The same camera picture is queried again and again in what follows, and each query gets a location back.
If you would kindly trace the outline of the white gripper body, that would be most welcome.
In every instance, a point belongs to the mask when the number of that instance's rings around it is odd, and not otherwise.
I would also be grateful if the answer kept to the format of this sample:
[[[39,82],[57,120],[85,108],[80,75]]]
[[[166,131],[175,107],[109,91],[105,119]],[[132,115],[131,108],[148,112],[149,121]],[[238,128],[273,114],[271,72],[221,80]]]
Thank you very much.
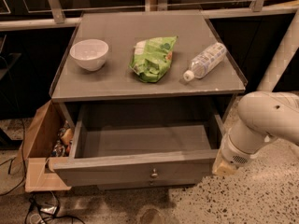
[[[223,158],[236,167],[248,165],[258,157],[257,153],[247,154],[235,147],[228,133],[221,140],[220,151]]]

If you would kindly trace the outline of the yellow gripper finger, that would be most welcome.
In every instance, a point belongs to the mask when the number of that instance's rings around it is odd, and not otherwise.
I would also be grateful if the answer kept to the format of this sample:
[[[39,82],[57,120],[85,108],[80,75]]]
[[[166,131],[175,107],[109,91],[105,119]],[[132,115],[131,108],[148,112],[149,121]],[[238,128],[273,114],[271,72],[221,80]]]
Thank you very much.
[[[237,171],[237,168],[229,163],[221,153],[217,154],[217,157],[212,166],[213,175],[233,175]]]

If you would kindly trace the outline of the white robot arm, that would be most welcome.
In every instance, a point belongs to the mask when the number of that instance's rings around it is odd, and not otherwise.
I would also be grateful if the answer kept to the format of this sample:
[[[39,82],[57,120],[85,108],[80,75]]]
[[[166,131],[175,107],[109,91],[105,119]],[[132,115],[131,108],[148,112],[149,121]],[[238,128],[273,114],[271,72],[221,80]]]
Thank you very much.
[[[299,97],[287,92],[255,91],[238,103],[239,120],[221,139],[213,175],[233,175],[278,138],[299,145]]]

